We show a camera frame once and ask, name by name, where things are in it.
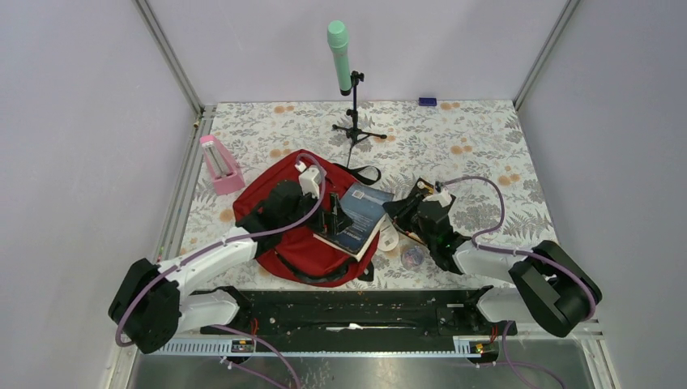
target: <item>tripod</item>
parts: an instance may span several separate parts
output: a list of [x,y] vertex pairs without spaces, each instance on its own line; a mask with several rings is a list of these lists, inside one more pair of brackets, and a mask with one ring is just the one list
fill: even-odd
[[365,132],[358,128],[358,96],[357,96],[357,89],[358,89],[358,83],[362,83],[365,81],[365,75],[362,73],[358,73],[357,71],[351,72],[351,84],[353,85],[353,109],[346,109],[346,114],[351,117],[353,120],[353,127],[350,128],[344,128],[342,126],[337,126],[334,124],[331,129],[332,130],[343,130],[346,132],[346,138],[349,138],[351,140],[351,148],[348,149],[348,160],[346,161],[346,167],[348,167],[348,164],[351,162],[351,153],[353,152],[353,147],[355,147],[358,143],[364,141],[365,139],[369,138],[370,136],[376,136],[381,139],[386,139],[386,135],[382,134],[373,134],[371,132]]

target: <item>blue book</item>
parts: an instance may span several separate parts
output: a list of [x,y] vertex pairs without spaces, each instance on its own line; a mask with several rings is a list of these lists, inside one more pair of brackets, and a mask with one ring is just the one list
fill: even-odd
[[356,182],[340,200],[343,211],[353,224],[333,237],[318,233],[314,236],[360,261],[384,220],[386,212],[382,205],[393,199],[391,193]]

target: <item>mint green microphone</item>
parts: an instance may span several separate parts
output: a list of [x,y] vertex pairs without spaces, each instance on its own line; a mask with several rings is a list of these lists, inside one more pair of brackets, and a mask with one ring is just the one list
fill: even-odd
[[336,77],[339,79],[339,90],[344,96],[351,94],[351,68],[348,65],[348,30],[344,22],[335,20],[329,23],[326,30],[326,41],[334,54]]

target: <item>white wall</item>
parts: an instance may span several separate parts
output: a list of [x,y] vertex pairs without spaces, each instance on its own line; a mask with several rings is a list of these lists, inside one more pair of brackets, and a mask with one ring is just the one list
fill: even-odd
[[583,2],[521,110],[622,387],[685,387],[687,2]]
[[0,6],[0,387],[94,388],[192,113],[131,1]]
[[341,100],[343,20],[369,100],[512,99],[565,0],[150,0],[205,104]]

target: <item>reflective surface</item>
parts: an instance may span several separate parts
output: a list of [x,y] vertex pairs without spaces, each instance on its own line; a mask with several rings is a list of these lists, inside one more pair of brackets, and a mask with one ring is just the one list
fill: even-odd
[[[562,377],[570,389],[593,388],[585,357],[574,341],[526,340],[520,343],[511,340],[508,345],[513,361],[543,365]],[[459,358],[289,358],[289,361],[300,374],[304,389],[527,387],[507,365],[477,369]],[[243,366],[284,385],[291,382],[278,358],[254,357]],[[561,387],[539,371],[522,369],[522,372],[539,388]],[[274,386],[240,370],[227,370],[216,357],[140,355],[129,389],[156,388],[267,389]]]

